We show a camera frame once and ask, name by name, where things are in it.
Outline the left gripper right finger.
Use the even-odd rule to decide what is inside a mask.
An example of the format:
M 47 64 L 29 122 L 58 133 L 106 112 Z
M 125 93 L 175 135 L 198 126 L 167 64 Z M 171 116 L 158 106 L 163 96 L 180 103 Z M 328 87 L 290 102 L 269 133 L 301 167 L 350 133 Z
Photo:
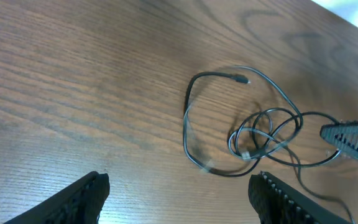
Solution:
M 269 172 L 250 177 L 248 196 L 263 224 L 349 223 Z

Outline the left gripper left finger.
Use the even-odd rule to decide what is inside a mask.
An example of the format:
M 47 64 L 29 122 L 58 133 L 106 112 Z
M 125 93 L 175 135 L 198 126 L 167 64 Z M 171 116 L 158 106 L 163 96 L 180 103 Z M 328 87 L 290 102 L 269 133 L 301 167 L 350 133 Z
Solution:
M 109 191 L 109 176 L 92 171 L 8 223 L 97 224 Z

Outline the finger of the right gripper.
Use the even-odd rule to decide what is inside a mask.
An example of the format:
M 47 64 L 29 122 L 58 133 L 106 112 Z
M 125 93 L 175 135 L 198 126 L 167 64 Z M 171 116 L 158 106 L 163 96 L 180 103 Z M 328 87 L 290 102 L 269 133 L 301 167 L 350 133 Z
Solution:
M 340 151 L 358 160 L 358 121 L 323 125 L 320 136 Z

